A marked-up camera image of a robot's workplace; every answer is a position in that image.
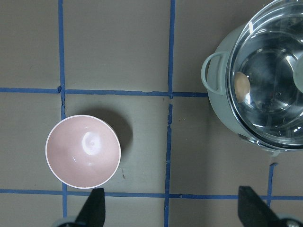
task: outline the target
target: gray floor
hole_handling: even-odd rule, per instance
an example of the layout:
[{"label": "gray floor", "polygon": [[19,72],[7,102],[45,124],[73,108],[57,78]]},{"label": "gray floor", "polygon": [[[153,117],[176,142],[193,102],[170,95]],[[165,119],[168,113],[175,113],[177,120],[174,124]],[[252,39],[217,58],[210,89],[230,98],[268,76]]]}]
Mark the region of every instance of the gray floor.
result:
[{"label": "gray floor", "polygon": [[122,145],[106,227],[240,227],[240,185],[266,199],[272,185],[271,208],[303,219],[303,153],[240,141],[200,81],[204,59],[269,2],[2,0],[0,226],[80,211],[89,190],[62,185],[45,160],[49,131],[75,114],[105,120]]}]

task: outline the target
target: brown egg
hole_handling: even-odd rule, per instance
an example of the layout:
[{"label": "brown egg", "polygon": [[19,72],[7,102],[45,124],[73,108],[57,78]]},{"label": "brown egg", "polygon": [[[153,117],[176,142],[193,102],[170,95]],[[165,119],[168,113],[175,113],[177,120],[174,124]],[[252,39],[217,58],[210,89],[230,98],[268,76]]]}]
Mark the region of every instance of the brown egg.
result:
[{"label": "brown egg", "polygon": [[234,84],[237,101],[242,103],[245,96],[250,92],[250,81],[244,73],[236,72]]}]

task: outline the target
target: cooking pot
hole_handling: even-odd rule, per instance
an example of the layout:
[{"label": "cooking pot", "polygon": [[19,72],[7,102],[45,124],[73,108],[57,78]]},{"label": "cooking pot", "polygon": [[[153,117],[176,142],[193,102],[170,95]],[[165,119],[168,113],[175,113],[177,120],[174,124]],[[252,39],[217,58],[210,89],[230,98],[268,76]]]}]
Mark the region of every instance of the cooking pot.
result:
[{"label": "cooking pot", "polygon": [[219,119],[275,155],[303,149],[303,0],[276,0],[229,33],[201,78]]}]

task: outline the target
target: pink bowl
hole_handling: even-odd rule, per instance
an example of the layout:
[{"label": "pink bowl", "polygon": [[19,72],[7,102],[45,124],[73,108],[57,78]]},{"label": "pink bowl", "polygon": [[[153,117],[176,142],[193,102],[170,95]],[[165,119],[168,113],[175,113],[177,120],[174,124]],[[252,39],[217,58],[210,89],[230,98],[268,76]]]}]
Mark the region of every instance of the pink bowl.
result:
[{"label": "pink bowl", "polygon": [[76,115],[60,121],[49,133],[45,156],[53,174],[80,189],[99,187],[118,169],[121,148],[114,130],[104,121]]}]

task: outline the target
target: blue tape line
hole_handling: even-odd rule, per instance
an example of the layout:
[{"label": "blue tape line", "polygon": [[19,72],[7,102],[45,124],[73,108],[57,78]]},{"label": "blue tape line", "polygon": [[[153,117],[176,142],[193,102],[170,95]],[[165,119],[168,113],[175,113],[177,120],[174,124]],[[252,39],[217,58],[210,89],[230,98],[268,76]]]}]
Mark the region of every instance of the blue tape line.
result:
[{"label": "blue tape line", "polygon": [[78,90],[67,89],[66,94],[82,94],[82,95],[119,95],[119,96],[169,96],[167,92],[162,91],[122,91],[122,90]]},{"label": "blue tape line", "polygon": [[165,199],[164,199],[164,227],[169,225],[169,188],[170,188],[170,153],[171,153],[171,127],[172,124],[172,107],[169,105],[169,114],[167,116],[167,142],[166,142],[166,177],[165,177]]},{"label": "blue tape line", "polygon": [[303,196],[271,196],[271,200],[303,200]]},{"label": "blue tape line", "polygon": [[169,20],[169,96],[173,98],[173,63],[174,63],[174,33],[175,33],[175,12],[176,2],[170,1],[170,20]]},{"label": "blue tape line", "polygon": [[[73,192],[68,191],[68,195],[89,196],[90,192]],[[129,193],[129,192],[106,192],[108,197],[135,197],[135,198],[164,198],[161,193]]]},{"label": "blue tape line", "polygon": [[195,200],[237,200],[237,195],[191,195],[191,194],[170,194],[174,199],[195,199]]},{"label": "blue tape line", "polygon": [[[59,64],[60,64],[60,94],[61,119],[65,116],[65,69],[64,69],[64,33],[63,33],[63,0],[58,0],[58,27],[59,27]],[[62,183],[62,212],[67,216],[67,185]]]},{"label": "blue tape line", "polygon": [[268,199],[267,195],[259,195],[259,197],[260,197],[262,200],[267,200],[267,199]]},{"label": "blue tape line", "polygon": [[24,189],[0,189],[0,193],[11,193],[11,194],[39,194],[39,195],[62,195],[62,191],[24,190]]},{"label": "blue tape line", "polygon": [[207,93],[202,92],[174,92],[174,97],[208,97]]},{"label": "blue tape line", "polygon": [[45,93],[45,94],[58,94],[59,88],[57,89],[47,89],[47,88],[17,88],[17,87],[0,87],[0,92],[10,92],[10,93]]},{"label": "blue tape line", "polygon": [[62,183],[62,211],[63,217],[67,217],[67,185]]},{"label": "blue tape line", "polygon": [[277,163],[272,163],[269,166],[269,173],[268,173],[268,186],[267,186],[267,205],[270,207],[271,203],[271,193],[273,190],[273,176],[274,176],[274,169]]},{"label": "blue tape line", "polygon": [[64,68],[64,32],[63,32],[63,0],[58,0],[58,27],[59,27],[59,64],[61,85],[61,120],[65,116],[65,68]]}]

